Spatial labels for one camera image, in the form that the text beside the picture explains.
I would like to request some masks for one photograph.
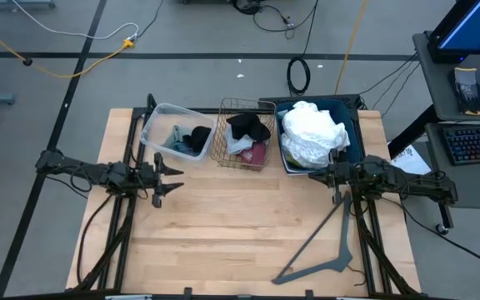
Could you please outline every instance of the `clear plastic container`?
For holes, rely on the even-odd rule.
[[[207,141],[198,156],[191,156],[162,146],[172,134],[173,127],[176,125],[180,128],[189,129],[190,132],[197,126],[211,128]],[[145,145],[155,148],[155,150],[160,153],[170,153],[187,160],[199,161],[207,153],[215,132],[216,120],[213,118],[184,107],[161,103],[155,107],[151,117],[147,120],[147,123],[142,130],[142,134],[140,135],[140,141]]]

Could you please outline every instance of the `white cable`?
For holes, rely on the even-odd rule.
[[[140,27],[133,23],[133,22],[129,22],[129,23],[125,23],[123,24],[122,26],[120,26],[118,29],[114,30],[111,34],[107,35],[106,37],[91,37],[85,33],[73,33],[73,32],[61,32],[61,31],[58,31],[58,30],[53,30],[47,26],[45,26],[44,24],[40,23],[37,19],[35,19],[33,16],[31,16],[31,14],[29,12],[27,12],[25,9],[23,9],[23,7],[18,3],[18,1],[16,0],[12,0],[14,2],[14,4],[16,4],[16,6],[23,12],[25,13],[28,17],[30,17],[36,24],[40,25],[40,27],[46,29],[47,31],[51,32],[51,33],[59,33],[59,34],[65,34],[65,35],[69,35],[69,36],[79,36],[79,37],[85,37],[85,38],[93,38],[93,39],[97,39],[97,40],[104,40],[104,39],[108,39],[110,38],[111,36],[113,36],[114,34],[118,33],[118,31],[122,30],[123,28],[127,27],[127,26],[134,26],[137,31],[130,37],[128,37],[128,39],[134,39],[138,36],[138,31],[140,31]]]

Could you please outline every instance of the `paper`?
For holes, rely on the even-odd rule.
[[[401,168],[411,174],[425,175],[431,172],[431,168],[425,163],[414,147],[408,146],[392,160],[392,165]]]

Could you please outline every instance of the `red item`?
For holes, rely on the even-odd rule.
[[[262,166],[266,156],[266,144],[264,142],[255,142],[251,148],[243,150],[238,155],[242,157],[242,163]]]

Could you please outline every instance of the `computer monitor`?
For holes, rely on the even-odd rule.
[[[429,37],[436,63],[455,63],[480,54],[480,0],[460,0]]]

